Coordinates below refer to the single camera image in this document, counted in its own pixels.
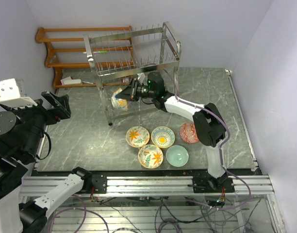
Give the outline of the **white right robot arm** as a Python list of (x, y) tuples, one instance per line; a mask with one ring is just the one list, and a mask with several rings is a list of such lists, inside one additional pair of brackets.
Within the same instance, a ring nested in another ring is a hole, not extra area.
[(140, 78), (135, 78), (115, 96), (127, 101), (149, 98), (157, 109), (192, 121), (198, 140), (206, 147), (209, 178), (205, 188), (218, 192), (224, 187), (228, 177), (222, 146), (229, 140), (230, 131), (213, 103), (196, 104), (180, 98), (177, 75), (172, 82), (174, 93), (167, 90), (160, 72), (151, 72), (148, 75), (147, 84), (142, 84)]

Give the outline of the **yellow sun blue bowl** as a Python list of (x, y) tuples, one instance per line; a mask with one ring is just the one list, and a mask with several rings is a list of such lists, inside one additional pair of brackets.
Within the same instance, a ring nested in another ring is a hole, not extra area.
[(157, 147), (166, 149), (174, 144), (175, 134), (169, 127), (159, 126), (151, 132), (151, 140)]

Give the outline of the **orange flower leaf bowl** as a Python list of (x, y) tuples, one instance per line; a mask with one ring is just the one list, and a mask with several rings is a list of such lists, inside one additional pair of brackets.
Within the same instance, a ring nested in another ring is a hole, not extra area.
[(138, 161), (144, 168), (158, 168), (164, 160), (162, 150), (153, 144), (143, 146), (138, 152)]

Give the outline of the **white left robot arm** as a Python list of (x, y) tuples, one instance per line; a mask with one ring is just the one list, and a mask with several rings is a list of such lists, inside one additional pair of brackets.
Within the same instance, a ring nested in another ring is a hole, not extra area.
[(21, 97), (0, 103), (0, 233), (39, 233), (51, 214), (70, 196), (92, 188), (92, 174), (77, 167), (45, 195), (19, 203), (27, 165), (39, 160), (45, 127), (71, 117), (69, 96), (49, 91), (42, 98)]

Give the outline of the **blue orange patterned bowl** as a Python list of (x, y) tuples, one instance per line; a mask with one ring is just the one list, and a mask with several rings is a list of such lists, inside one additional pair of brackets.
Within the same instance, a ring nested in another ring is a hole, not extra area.
[(125, 99), (120, 99), (120, 98), (117, 98), (116, 95), (119, 94), (120, 92), (122, 92), (122, 89), (119, 88), (117, 89), (112, 97), (111, 97), (111, 103), (112, 103), (112, 106), (117, 109), (117, 110), (120, 110), (120, 111), (127, 111), (128, 110), (128, 103)]

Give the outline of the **orange star flower bowl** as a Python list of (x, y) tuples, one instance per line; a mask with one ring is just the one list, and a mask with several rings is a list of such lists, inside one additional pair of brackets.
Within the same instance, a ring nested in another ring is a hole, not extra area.
[(149, 131), (142, 126), (134, 126), (126, 132), (127, 143), (134, 148), (145, 146), (150, 139)]

